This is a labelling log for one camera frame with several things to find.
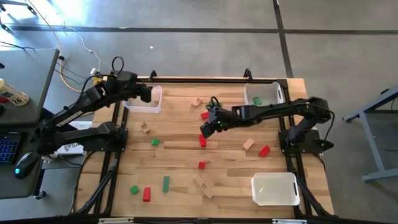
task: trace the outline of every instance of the wooden table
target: wooden table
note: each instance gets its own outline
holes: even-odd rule
[[[123,152],[112,216],[135,217],[223,217],[223,218],[292,218],[291,206],[258,207],[252,201],[251,178],[257,172],[286,172],[285,157],[280,153],[278,119],[263,121],[250,128],[214,133],[202,149],[198,141],[200,114],[206,103],[193,108],[196,97],[208,101],[216,96],[223,107],[243,105],[244,84],[161,83],[162,111],[159,114],[129,113],[129,138]],[[307,98],[303,79],[288,79],[291,100]],[[113,107],[95,113],[95,126],[110,121]],[[145,134],[140,124],[150,127]],[[153,138],[160,139],[152,146]],[[242,145],[252,138],[256,143],[245,151]],[[264,158],[257,154],[268,145],[271,152]],[[104,154],[97,152],[87,161],[78,186],[76,207],[80,208],[98,185]],[[303,154],[307,185],[324,208],[333,213],[330,193],[321,162],[312,154]],[[206,169],[198,169],[206,161]],[[214,197],[208,199],[194,178],[200,174]],[[163,178],[170,176],[170,190],[162,192]],[[132,195],[130,187],[140,192]],[[151,188],[151,201],[143,202],[144,187]],[[106,203],[105,190],[102,207]]]

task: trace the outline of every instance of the white cable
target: white cable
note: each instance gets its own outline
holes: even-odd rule
[[[42,14],[39,12],[39,10],[37,10],[37,8],[35,7],[35,5],[30,1],[29,1],[30,5],[35,9],[35,11],[39,14],[39,16],[44,20],[44,22],[48,25],[48,27],[50,28],[52,34],[54,34],[54,37],[56,38],[57,42],[58,42],[58,47],[60,49],[60,56],[62,56],[62,47],[61,47],[61,43],[57,37],[57,35],[55,34],[54,30],[52,29],[52,27],[50,26],[50,24],[44,19],[44,17],[42,16]],[[64,77],[63,77],[63,60],[61,60],[61,67],[60,67],[60,76],[62,81],[64,82],[64,84],[66,84],[67,87],[69,87],[71,90],[74,90],[76,92],[81,92],[81,90],[77,90],[74,87],[70,86],[67,81],[65,81]]]
[[[66,28],[68,28],[68,29],[71,29],[71,30],[75,31],[76,36],[78,36],[78,37],[80,38],[81,42],[83,43],[84,48],[85,48],[88,52],[94,53],[94,54],[95,54],[95,57],[98,59],[98,69],[97,69],[97,71],[99,72],[100,69],[101,69],[101,59],[98,57],[97,53],[96,53],[94,50],[91,50],[91,49],[89,49],[89,48],[86,46],[85,41],[83,40],[83,38],[82,38],[79,34],[77,34],[77,32],[76,32],[76,30],[75,30],[74,28],[68,27],[68,26],[65,25],[65,20],[63,21],[63,26],[66,27]]]

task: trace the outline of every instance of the computer mouse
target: computer mouse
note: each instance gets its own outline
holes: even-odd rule
[[[14,175],[18,179],[27,177],[35,166],[36,162],[40,159],[40,155],[34,151],[25,153],[17,162],[15,166]]]

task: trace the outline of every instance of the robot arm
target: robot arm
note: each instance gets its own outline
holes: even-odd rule
[[[289,128],[289,140],[294,142],[317,123],[325,123],[331,118],[328,103],[317,97],[269,106],[233,106],[232,111],[214,106],[208,108],[208,111],[209,120],[200,127],[205,138],[210,137],[215,131],[250,127],[265,119],[297,114],[303,116],[304,119],[298,125]]]
[[[83,144],[97,138],[107,142],[117,140],[119,127],[110,121],[86,130],[65,132],[63,127],[87,112],[96,111],[104,106],[109,107],[121,100],[140,96],[142,101],[148,103],[151,101],[151,90],[152,87],[139,81],[137,74],[132,72],[122,71],[118,76],[108,76],[108,80],[81,93],[76,103],[65,106],[52,119],[41,121],[34,136],[36,152],[41,156],[47,156],[65,144]]]

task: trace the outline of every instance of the clear plastic container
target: clear plastic container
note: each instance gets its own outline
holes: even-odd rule
[[[154,91],[160,91],[159,102],[155,102],[154,100]],[[152,100],[149,103],[145,103],[140,100],[139,96],[135,99],[130,98],[127,101],[123,101],[123,105],[132,112],[140,112],[140,113],[159,113],[162,109],[162,87],[156,86],[152,89]]]
[[[258,97],[261,100],[262,104],[258,106],[268,106],[285,101],[280,84],[277,82],[271,84],[247,83],[244,86],[244,103],[246,105],[254,105],[254,97]]]
[[[298,205],[296,176],[290,172],[257,173],[251,179],[253,201],[265,205]]]

